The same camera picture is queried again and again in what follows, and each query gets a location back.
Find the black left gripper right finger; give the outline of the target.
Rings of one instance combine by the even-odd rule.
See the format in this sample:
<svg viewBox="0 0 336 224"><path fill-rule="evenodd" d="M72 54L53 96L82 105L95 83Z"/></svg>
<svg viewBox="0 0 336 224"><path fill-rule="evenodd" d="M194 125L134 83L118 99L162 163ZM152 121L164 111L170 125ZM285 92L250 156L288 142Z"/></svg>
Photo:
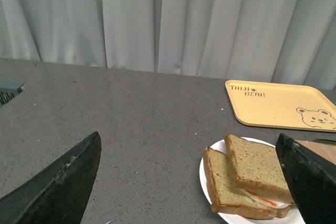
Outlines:
<svg viewBox="0 0 336 224"><path fill-rule="evenodd" d="M335 164L283 133L276 153L305 223L335 223Z"/></svg>

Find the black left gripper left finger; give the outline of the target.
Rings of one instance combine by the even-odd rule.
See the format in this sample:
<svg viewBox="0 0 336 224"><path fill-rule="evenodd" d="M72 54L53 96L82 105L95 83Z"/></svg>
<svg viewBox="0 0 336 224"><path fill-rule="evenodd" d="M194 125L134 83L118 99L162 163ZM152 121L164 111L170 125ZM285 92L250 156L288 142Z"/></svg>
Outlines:
<svg viewBox="0 0 336 224"><path fill-rule="evenodd" d="M101 157L93 132L1 198L1 223L81 223Z"/></svg>

